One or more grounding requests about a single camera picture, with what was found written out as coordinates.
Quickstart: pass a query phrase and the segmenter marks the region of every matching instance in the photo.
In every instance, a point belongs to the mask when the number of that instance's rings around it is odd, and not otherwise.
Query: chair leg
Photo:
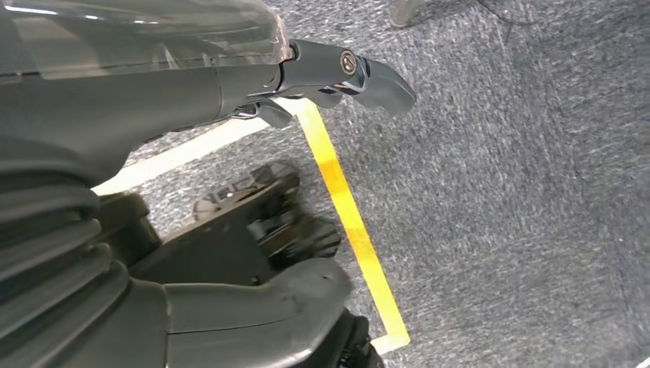
[[[396,27],[405,27],[425,0],[397,0],[390,12],[390,22]]]

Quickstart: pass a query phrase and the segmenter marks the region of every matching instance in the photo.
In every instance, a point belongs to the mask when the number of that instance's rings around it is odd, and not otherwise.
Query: transparent plastic cover
[[[286,31],[262,0],[0,0],[29,61],[0,44],[0,74],[47,79],[279,64]]]

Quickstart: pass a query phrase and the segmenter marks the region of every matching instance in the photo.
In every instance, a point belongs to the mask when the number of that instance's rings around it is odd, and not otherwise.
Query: yellow tape
[[[373,340],[373,346],[379,354],[404,347],[411,340],[409,332],[392,296],[318,108],[309,103],[298,114],[298,119],[386,328],[387,335]]]

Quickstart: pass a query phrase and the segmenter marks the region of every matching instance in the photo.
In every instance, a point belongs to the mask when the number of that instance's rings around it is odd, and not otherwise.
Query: screw
[[[347,75],[354,75],[356,71],[356,56],[350,50],[341,53],[341,67]]]

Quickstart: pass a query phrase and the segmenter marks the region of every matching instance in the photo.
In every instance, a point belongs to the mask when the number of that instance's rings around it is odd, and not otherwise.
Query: cable
[[[508,23],[509,25],[520,25],[520,26],[527,26],[527,25],[535,25],[537,22],[536,21],[514,21],[512,19],[505,18],[503,15],[497,13],[493,8],[490,8],[488,4],[485,3],[485,0],[476,0],[483,8],[486,8],[490,13],[492,13],[494,16],[499,18],[500,21]]]

